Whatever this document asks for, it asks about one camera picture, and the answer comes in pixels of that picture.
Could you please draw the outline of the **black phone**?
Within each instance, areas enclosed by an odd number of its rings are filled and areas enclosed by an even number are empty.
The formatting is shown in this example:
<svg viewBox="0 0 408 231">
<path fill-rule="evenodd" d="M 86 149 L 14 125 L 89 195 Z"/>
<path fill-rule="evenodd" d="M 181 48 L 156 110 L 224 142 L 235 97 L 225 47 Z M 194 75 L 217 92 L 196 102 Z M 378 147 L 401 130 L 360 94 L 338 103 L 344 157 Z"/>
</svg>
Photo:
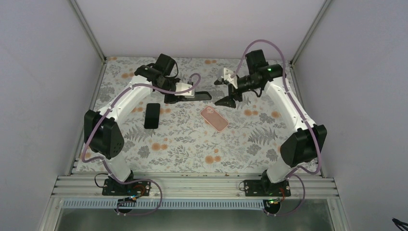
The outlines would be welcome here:
<svg viewBox="0 0 408 231">
<path fill-rule="evenodd" d="M 148 103 L 145 111 L 145 129 L 157 129 L 159 126 L 161 105 L 159 103 Z"/>
<path fill-rule="evenodd" d="M 210 101 L 212 96 L 207 91 L 197 91 L 192 97 L 178 96 L 178 100 L 181 102 Z"/>
</svg>

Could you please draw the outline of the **pink phone case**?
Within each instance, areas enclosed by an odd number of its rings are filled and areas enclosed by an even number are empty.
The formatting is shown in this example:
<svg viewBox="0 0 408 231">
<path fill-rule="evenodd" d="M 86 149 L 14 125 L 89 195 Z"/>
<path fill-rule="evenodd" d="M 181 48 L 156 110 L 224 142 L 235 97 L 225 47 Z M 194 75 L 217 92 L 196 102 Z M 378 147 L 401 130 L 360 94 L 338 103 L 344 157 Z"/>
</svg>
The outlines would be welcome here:
<svg viewBox="0 0 408 231">
<path fill-rule="evenodd" d="M 229 122 L 211 106 L 207 106 L 203 109 L 200 115 L 217 132 L 222 132 L 229 125 Z"/>
</svg>

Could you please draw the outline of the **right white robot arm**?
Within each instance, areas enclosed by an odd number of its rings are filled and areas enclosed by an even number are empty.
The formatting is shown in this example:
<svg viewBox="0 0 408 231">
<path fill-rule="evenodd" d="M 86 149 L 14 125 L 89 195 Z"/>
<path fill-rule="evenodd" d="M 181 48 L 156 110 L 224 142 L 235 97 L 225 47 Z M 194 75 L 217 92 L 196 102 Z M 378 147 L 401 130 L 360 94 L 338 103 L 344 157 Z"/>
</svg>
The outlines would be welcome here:
<svg viewBox="0 0 408 231">
<path fill-rule="evenodd" d="M 244 55 L 249 74 L 238 77 L 237 72 L 222 68 L 214 82 L 226 84 L 228 95 L 215 104 L 218 106 L 236 107 L 242 101 L 245 92 L 255 92 L 260 97 L 263 93 L 277 105 L 291 136 L 281 145 L 280 157 L 262 173 L 256 186 L 270 193 L 287 181 L 303 163 L 321 159 L 321 149 L 327 136 L 324 125 L 317 125 L 300 105 L 289 87 L 285 70 L 279 64 L 269 64 L 262 50 L 251 51 Z"/>
</svg>

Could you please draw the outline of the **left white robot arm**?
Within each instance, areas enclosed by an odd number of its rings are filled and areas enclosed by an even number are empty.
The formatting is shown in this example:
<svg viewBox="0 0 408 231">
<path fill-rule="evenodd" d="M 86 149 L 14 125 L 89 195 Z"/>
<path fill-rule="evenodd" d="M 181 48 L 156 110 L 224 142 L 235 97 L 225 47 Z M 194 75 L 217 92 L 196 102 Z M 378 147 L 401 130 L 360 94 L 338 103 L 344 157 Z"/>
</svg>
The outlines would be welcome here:
<svg viewBox="0 0 408 231">
<path fill-rule="evenodd" d="M 182 95 L 193 92 L 196 84 L 180 86 L 180 79 L 171 76 L 176 61 L 160 54 L 155 63 L 142 65 L 126 87 L 107 105 L 84 115 L 84 148 L 81 160 L 88 163 L 101 160 L 109 177 L 120 184 L 129 184 L 133 172 L 121 154 L 125 144 L 120 125 L 144 98 L 154 91 L 164 95 Z"/>
</svg>

